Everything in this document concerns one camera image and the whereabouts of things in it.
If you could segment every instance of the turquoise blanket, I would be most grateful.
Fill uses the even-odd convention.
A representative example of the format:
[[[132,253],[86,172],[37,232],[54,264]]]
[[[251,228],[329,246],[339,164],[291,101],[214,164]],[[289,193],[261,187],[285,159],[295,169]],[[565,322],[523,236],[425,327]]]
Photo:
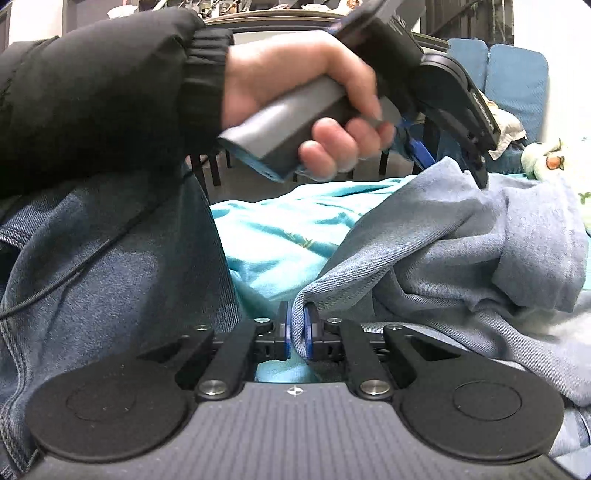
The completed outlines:
[[[512,176],[525,178],[521,174]],[[281,300],[294,300],[317,277],[361,216],[413,178],[306,184],[276,199],[212,205],[244,312],[250,318],[272,317]],[[590,273],[587,261],[585,290],[591,290]],[[258,378],[275,382],[313,380],[296,355],[290,362],[275,363],[261,365]]]

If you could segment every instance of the gray handle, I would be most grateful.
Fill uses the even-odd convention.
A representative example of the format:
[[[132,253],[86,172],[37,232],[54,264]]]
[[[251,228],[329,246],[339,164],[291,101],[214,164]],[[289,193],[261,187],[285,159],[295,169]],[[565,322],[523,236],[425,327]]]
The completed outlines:
[[[329,117],[344,125],[357,115],[345,89],[322,76],[288,92],[217,139],[257,172],[273,181],[284,181],[300,165],[298,148],[312,139],[314,122]]]

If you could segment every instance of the bolt head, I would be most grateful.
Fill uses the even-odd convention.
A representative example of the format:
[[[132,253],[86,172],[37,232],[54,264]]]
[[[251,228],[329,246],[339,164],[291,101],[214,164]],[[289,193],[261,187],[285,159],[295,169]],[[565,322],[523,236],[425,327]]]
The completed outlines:
[[[221,395],[228,390],[228,386],[221,380],[206,380],[199,384],[199,391],[208,397]]]
[[[366,380],[359,388],[366,395],[384,395],[390,391],[390,384],[383,380]]]

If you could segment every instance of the blue chair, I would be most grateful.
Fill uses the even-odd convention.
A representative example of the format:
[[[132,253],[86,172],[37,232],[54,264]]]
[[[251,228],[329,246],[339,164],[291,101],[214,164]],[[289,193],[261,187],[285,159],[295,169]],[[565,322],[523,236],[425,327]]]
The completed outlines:
[[[522,144],[511,144],[486,169],[494,173],[523,173],[523,148],[538,140],[544,122],[548,98],[548,62],[535,51],[497,44],[488,49],[482,40],[452,38],[448,54],[466,69],[474,84],[503,110],[515,115],[527,132]],[[415,125],[411,134],[422,139],[422,127]],[[441,132],[437,160],[445,156],[459,158],[460,146],[447,133]]]

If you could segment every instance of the human hand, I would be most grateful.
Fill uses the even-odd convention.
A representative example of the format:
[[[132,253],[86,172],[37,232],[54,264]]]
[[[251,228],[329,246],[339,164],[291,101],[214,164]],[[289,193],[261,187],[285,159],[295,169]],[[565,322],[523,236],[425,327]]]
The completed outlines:
[[[230,47],[226,60],[222,129],[234,127],[282,93],[327,74],[343,85],[351,104],[364,116],[381,120],[375,72],[324,31],[282,34]],[[313,140],[300,145],[300,161],[310,174],[328,180],[351,170],[358,158],[370,157],[392,143],[394,126],[373,128],[362,118],[341,127],[322,118],[312,127]]]

